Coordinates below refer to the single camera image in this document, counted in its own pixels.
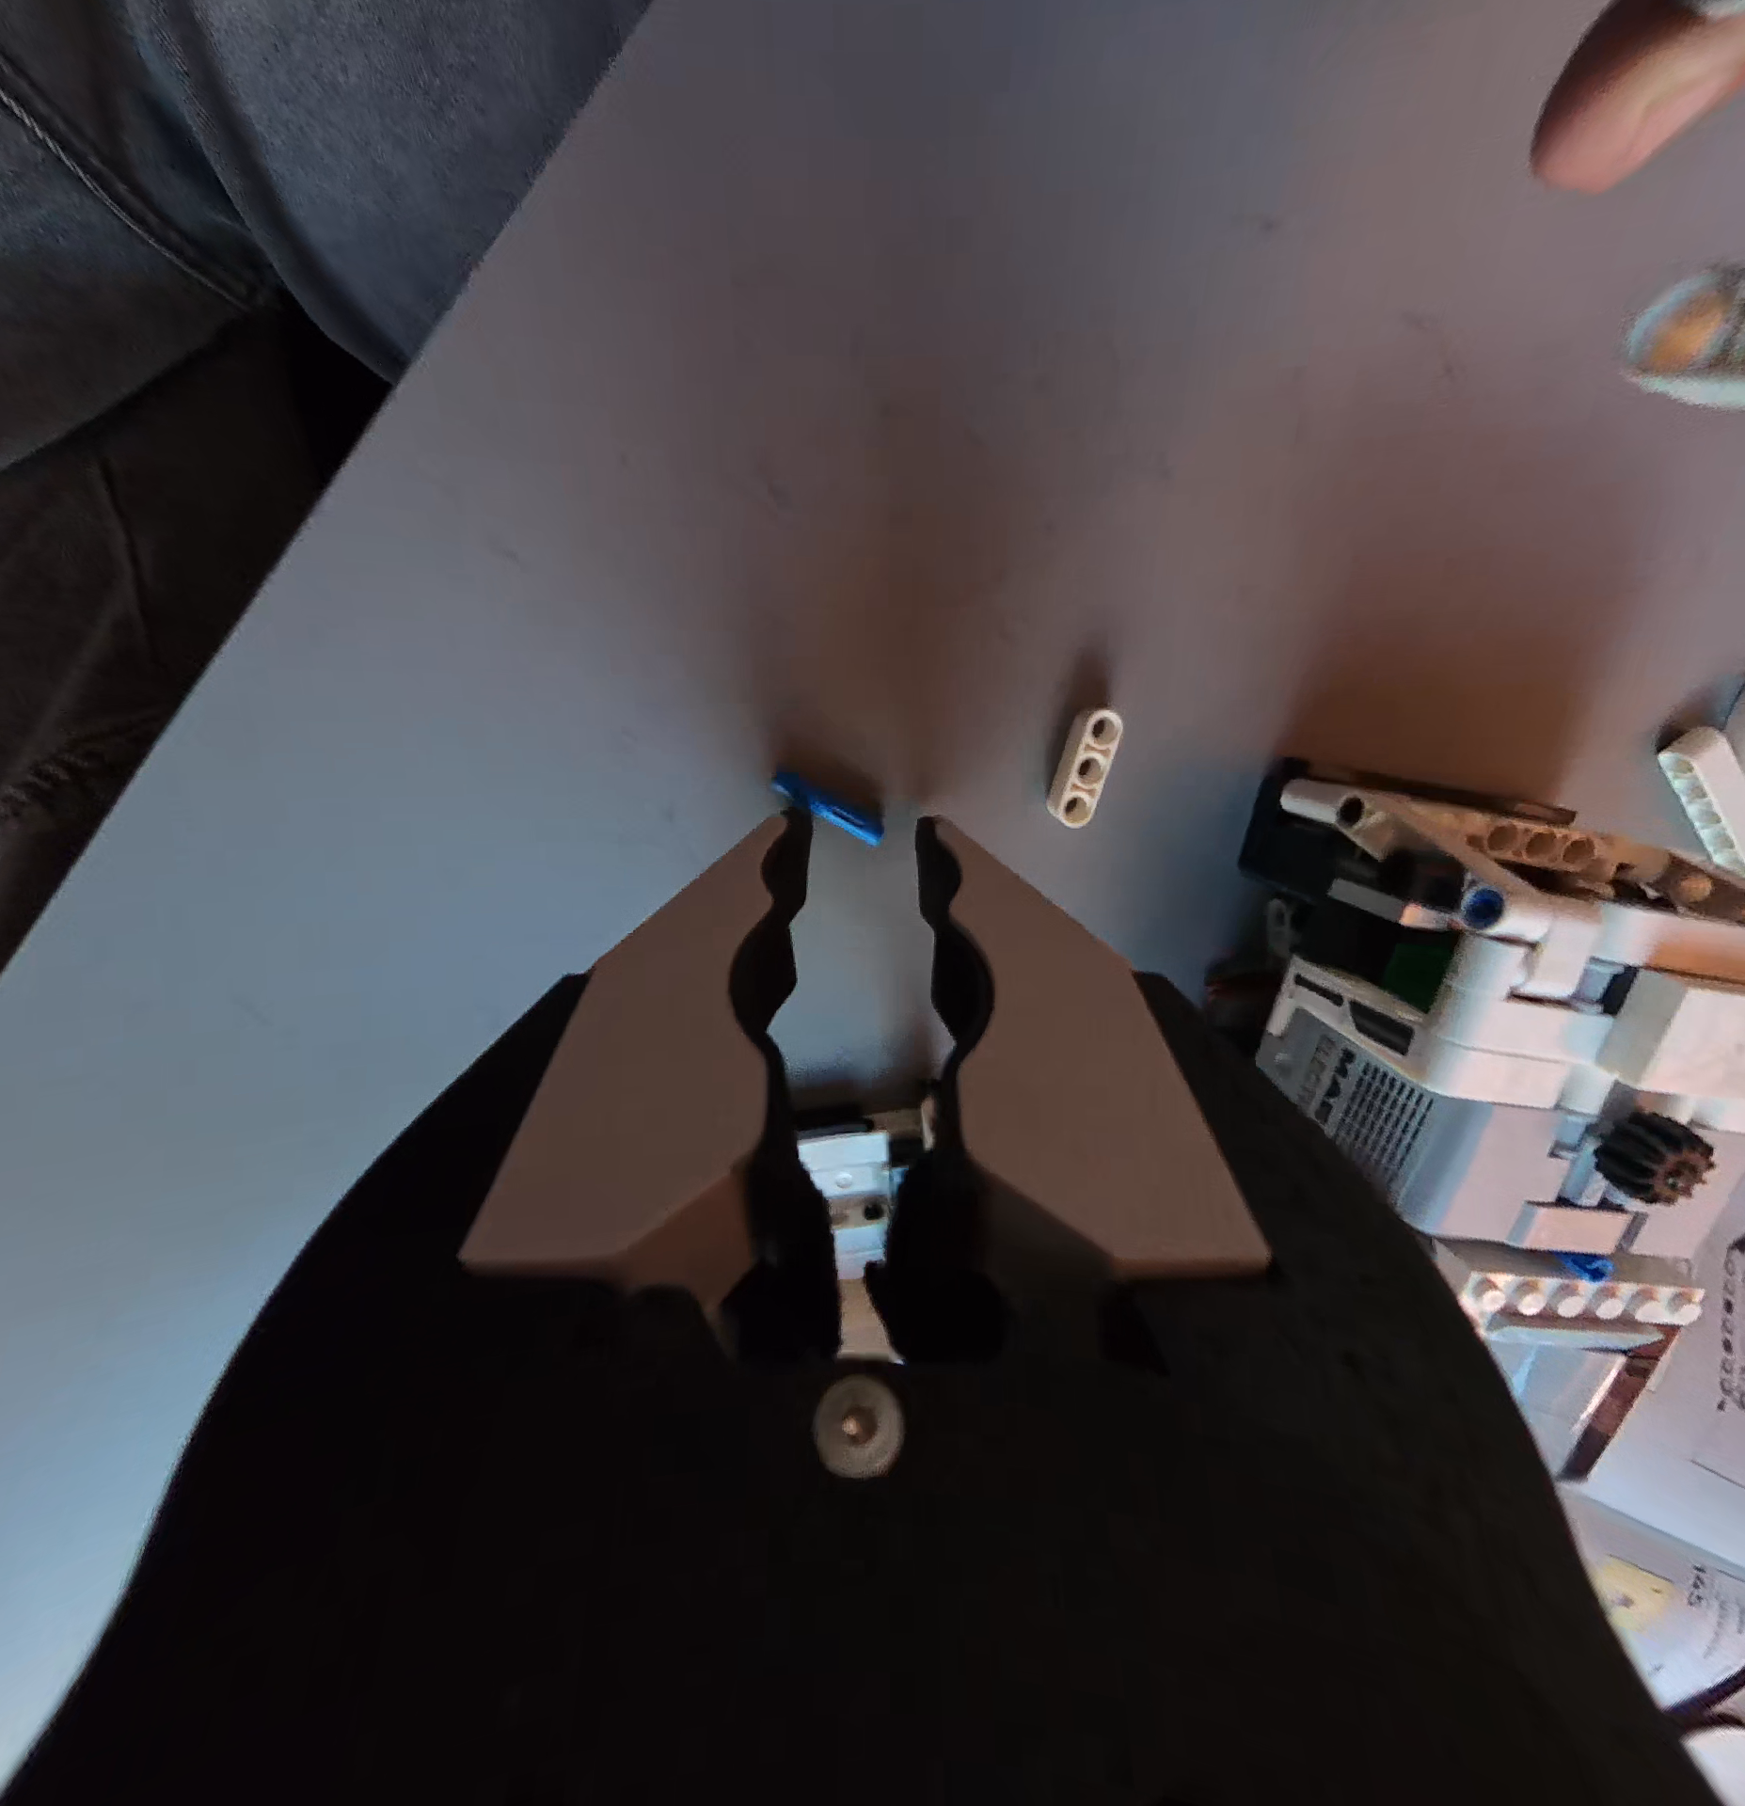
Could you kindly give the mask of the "person's leg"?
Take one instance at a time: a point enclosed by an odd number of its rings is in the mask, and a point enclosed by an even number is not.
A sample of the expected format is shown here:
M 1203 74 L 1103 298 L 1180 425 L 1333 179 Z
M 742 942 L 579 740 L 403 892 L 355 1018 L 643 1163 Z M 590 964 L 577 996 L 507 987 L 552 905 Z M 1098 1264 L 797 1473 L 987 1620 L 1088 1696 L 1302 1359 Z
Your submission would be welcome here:
M 648 11 L 0 3 L 0 978 Z

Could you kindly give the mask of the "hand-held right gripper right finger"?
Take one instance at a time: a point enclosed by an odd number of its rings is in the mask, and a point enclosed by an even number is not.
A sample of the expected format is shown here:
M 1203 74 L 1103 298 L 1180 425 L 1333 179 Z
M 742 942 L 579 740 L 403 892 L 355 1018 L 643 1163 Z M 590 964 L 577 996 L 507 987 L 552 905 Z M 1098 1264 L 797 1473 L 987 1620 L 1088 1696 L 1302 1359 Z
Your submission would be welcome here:
M 867 1280 L 897 1358 L 1098 1355 L 1142 1287 L 1267 1280 L 1130 961 L 950 819 L 914 844 L 950 1056 Z

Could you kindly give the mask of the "white three-hole lego beam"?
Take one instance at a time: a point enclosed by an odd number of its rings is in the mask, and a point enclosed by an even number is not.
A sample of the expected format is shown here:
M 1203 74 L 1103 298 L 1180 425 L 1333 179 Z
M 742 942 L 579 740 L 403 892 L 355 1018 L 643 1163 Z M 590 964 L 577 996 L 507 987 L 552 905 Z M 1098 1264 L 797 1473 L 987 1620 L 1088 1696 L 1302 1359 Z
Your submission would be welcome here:
M 1066 826 L 1093 821 L 1126 732 L 1113 707 L 1088 707 L 1070 721 L 1061 754 L 1046 790 L 1050 815 Z

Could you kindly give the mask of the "white and grey lego piece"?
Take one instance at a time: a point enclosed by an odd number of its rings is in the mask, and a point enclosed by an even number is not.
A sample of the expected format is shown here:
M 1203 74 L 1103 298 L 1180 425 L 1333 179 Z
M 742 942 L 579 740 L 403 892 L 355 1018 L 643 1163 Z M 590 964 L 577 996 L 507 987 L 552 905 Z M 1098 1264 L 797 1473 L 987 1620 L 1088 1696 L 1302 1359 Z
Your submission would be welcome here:
M 932 1149 L 932 1103 L 799 1131 L 809 1179 L 828 1207 L 836 1274 L 860 1281 L 885 1260 L 909 1168 Z

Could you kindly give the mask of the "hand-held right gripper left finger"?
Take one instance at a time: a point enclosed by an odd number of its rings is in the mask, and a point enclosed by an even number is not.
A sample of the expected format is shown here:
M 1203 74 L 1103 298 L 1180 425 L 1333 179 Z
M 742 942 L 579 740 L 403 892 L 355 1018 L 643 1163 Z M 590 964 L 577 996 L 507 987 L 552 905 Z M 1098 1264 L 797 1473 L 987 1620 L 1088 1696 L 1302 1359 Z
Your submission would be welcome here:
M 804 813 L 773 815 L 585 973 L 467 1272 L 679 1289 L 748 1359 L 839 1353 L 828 1207 L 770 1034 L 810 849 Z

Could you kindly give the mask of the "white lego truck assembly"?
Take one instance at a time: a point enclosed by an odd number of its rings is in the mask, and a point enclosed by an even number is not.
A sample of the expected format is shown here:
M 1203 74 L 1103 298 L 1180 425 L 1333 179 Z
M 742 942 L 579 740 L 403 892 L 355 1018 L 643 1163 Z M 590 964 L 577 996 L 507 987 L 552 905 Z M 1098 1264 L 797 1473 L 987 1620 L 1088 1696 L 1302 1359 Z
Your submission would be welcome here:
M 1257 1061 L 1423 1238 L 1552 1474 L 1581 1483 L 1723 1306 L 1745 1184 L 1745 852 L 1534 800 L 1276 762 Z

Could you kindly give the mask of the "blue lego pin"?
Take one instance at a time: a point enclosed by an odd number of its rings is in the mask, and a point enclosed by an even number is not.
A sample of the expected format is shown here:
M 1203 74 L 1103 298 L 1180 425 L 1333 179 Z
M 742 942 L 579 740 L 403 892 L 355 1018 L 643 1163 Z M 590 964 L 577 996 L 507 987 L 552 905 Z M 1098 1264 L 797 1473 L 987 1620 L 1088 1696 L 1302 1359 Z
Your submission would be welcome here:
M 858 844 L 881 846 L 885 840 L 885 821 L 875 806 L 848 800 L 792 769 L 779 769 L 770 776 L 770 787 L 790 809 L 817 822 L 835 825 Z

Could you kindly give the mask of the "person's left hand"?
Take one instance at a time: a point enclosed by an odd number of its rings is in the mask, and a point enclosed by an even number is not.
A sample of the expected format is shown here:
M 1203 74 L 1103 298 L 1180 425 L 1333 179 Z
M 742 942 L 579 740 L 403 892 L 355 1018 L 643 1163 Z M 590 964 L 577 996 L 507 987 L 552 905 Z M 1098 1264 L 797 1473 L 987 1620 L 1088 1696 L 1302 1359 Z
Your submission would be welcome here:
M 1619 188 L 1745 90 L 1745 3 L 1611 5 L 1540 111 L 1531 168 L 1550 189 Z

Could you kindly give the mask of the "lego instruction booklet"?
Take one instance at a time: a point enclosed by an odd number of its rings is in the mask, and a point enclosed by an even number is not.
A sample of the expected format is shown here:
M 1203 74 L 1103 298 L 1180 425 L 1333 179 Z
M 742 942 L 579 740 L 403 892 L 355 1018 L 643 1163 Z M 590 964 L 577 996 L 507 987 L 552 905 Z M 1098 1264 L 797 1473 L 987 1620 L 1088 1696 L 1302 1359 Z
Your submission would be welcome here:
M 1745 1803 L 1745 1227 L 1561 1498 L 1607 1620 L 1718 1803 Z

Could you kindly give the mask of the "white lego panel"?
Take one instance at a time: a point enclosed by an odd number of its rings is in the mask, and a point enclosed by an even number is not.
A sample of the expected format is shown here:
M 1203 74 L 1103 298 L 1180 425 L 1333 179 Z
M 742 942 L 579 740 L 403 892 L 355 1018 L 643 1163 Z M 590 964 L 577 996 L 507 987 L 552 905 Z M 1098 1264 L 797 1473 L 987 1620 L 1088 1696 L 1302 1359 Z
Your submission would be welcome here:
M 1657 764 L 1709 863 L 1745 879 L 1745 687 L 1726 729 L 1677 735 Z

